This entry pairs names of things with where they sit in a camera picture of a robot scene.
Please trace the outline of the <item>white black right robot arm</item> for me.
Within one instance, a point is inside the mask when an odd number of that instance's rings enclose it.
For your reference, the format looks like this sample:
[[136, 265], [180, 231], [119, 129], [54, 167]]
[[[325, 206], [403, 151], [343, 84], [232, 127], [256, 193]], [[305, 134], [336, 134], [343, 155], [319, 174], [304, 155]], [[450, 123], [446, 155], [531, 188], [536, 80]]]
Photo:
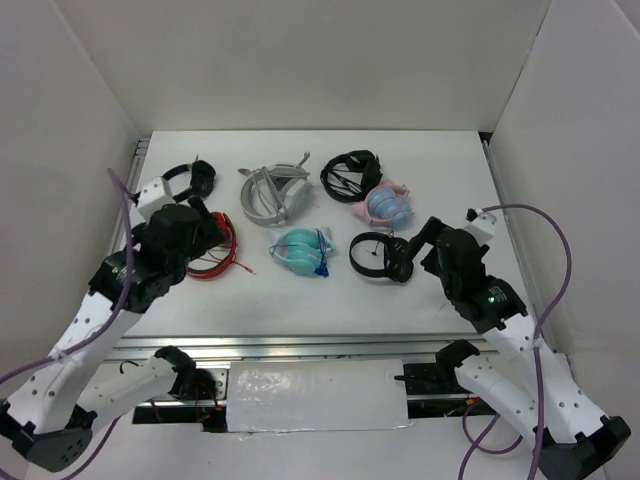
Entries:
[[477, 395], [532, 448], [548, 479], [585, 479], [611, 460], [631, 435], [620, 416], [609, 416], [575, 383], [568, 369], [536, 336], [536, 324], [516, 291], [487, 274], [482, 261], [496, 219], [480, 213], [463, 228], [430, 218], [409, 242], [432, 249], [423, 268], [438, 277], [445, 296], [517, 373], [496, 370], [467, 341], [441, 350], [435, 378], [446, 391]]

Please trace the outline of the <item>black Panasonic headphones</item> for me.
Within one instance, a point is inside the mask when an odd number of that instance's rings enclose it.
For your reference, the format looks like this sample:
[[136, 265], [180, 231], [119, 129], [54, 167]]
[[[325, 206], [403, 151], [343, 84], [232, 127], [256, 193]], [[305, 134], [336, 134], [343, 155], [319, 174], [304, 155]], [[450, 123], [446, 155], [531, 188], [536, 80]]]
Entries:
[[[360, 243], [375, 242], [382, 246], [382, 263], [380, 268], [369, 268], [358, 263], [354, 250]], [[379, 232], [364, 232], [356, 235], [349, 245], [350, 265], [358, 274], [371, 279], [389, 279], [404, 284], [409, 281], [414, 270], [414, 258], [417, 250], [413, 241], [400, 237], [385, 235]]]

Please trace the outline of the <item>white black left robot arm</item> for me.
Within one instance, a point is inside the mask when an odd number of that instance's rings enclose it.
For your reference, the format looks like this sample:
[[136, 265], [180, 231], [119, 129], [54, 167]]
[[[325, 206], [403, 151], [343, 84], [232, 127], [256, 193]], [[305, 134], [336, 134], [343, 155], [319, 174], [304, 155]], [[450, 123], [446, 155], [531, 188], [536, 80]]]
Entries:
[[48, 472], [69, 468], [95, 433], [160, 395], [192, 400], [215, 386], [211, 374], [179, 348], [103, 383], [92, 378], [115, 344], [186, 276], [188, 264], [225, 241], [203, 201], [167, 204], [133, 227], [126, 247], [106, 257], [80, 308], [49, 355], [1, 404], [1, 435], [27, 462]]

